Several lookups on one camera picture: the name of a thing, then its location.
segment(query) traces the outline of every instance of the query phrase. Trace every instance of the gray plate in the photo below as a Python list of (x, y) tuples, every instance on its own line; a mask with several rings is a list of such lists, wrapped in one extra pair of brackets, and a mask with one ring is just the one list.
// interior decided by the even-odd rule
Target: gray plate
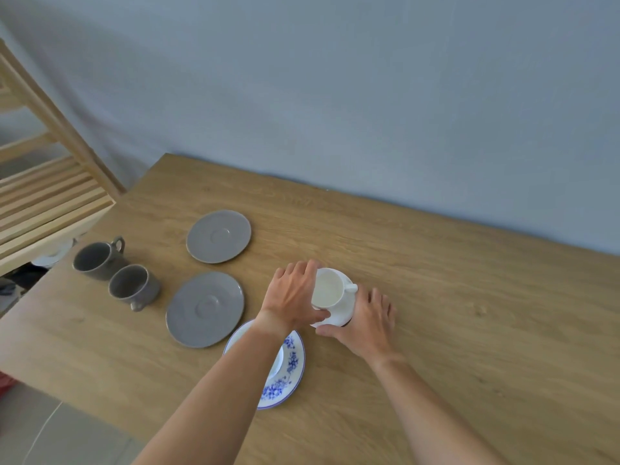
[(184, 346), (207, 347), (234, 330), (243, 305), (243, 291), (228, 274), (199, 274), (175, 293), (166, 311), (166, 326)]
[(223, 263), (250, 242), (250, 222), (239, 212), (218, 210), (205, 215), (187, 234), (187, 250), (203, 263)]

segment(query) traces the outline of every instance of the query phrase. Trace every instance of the gray mug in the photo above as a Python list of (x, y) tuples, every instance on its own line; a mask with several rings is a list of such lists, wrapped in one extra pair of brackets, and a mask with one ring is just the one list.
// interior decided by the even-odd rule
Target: gray mug
[(131, 305), (134, 312), (141, 311), (157, 295), (161, 285), (155, 276), (143, 265), (130, 264), (114, 274), (108, 290), (116, 300)]
[(114, 274), (129, 264), (123, 256), (123, 251), (125, 251), (123, 237), (114, 238), (112, 243), (91, 243), (77, 252), (73, 258), (73, 268), (93, 279), (110, 280)]

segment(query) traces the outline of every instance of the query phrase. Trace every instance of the human arm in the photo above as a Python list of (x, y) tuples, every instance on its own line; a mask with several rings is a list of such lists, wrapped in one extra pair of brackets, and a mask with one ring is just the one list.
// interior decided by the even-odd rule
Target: human arm
[(396, 349), (396, 307), (378, 289), (359, 286), (353, 318), (345, 327), (322, 325), (361, 356), (376, 374), (405, 430), (420, 465), (506, 465), (508, 462), (438, 396)]
[(256, 320), (198, 382), (134, 465), (232, 464), (289, 333), (329, 316), (310, 303), (318, 262), (279, 268)]

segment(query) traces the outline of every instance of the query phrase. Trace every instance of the cup handle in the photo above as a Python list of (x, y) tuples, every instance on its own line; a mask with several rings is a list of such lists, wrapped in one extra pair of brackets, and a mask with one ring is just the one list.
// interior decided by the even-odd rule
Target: cup handle
[(131, 302), (131, 311), (132, 312), (140, 312), (140, 311), (142, 311), (144, 306), (145, 306), (145, 304), (143, 304), (143, 303)]
[(123, 251), (125, 251), (125, 239), (122, 236), (117, 236), (116, 238), (114, 238), (114, 240), (112, 240), (112, 243), (110, 243), (112, 246), (114, 246), (114, 248), (116, 248), (120, 254), (123, 254)]

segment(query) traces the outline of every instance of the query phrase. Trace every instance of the gray floor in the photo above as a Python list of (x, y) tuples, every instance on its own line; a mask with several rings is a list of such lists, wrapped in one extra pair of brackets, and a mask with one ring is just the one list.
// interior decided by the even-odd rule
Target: gray floor
[(129, 465), (142, 447), (25, 385), (0, 398), (0, 465)]

